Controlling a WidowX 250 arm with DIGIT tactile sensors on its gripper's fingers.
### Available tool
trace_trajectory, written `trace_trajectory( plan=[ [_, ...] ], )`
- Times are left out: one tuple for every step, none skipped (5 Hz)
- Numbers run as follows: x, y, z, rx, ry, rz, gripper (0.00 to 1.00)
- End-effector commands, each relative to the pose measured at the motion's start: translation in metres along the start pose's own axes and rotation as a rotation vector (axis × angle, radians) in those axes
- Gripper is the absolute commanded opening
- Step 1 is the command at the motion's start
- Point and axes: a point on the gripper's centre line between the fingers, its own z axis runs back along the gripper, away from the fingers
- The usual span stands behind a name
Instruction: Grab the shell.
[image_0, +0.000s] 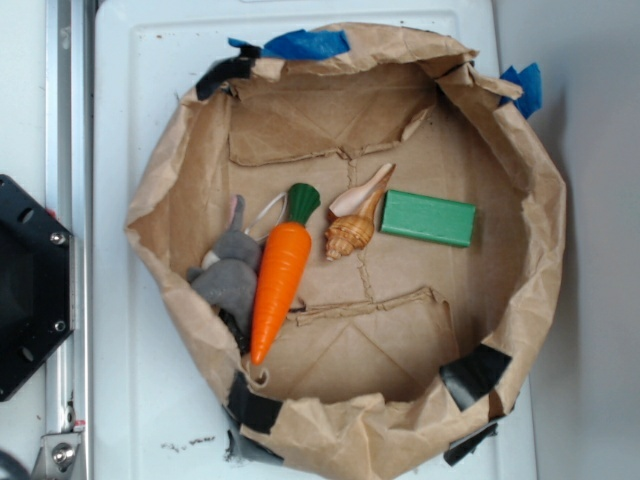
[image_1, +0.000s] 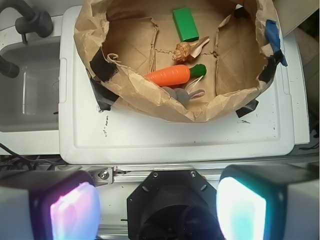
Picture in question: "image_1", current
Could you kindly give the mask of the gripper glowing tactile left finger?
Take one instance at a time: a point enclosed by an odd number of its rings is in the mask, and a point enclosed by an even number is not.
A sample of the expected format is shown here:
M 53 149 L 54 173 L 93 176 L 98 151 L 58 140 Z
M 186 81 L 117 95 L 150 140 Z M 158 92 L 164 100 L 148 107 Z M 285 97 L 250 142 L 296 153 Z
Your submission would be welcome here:
M 0 173 L 2 240 L 94 240 L 100 212 L 98 191 L 86 171 Z

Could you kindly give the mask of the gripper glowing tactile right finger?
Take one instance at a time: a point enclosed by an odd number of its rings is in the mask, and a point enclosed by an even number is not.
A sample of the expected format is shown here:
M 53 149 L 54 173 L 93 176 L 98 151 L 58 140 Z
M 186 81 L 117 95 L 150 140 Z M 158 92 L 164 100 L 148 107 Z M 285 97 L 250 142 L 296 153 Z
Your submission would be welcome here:
M 227 240 L 318 240 L 319 167 L 229 165 L 220 175 L 216 210 Z

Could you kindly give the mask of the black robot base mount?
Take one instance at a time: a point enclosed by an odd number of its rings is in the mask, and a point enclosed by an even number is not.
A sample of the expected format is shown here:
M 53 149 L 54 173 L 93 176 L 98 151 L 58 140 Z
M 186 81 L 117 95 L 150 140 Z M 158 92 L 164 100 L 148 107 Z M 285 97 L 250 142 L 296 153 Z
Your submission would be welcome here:
M 196 170 L 152 171 L 127 197 L 131 240 L 223 240 L 217 190 Z

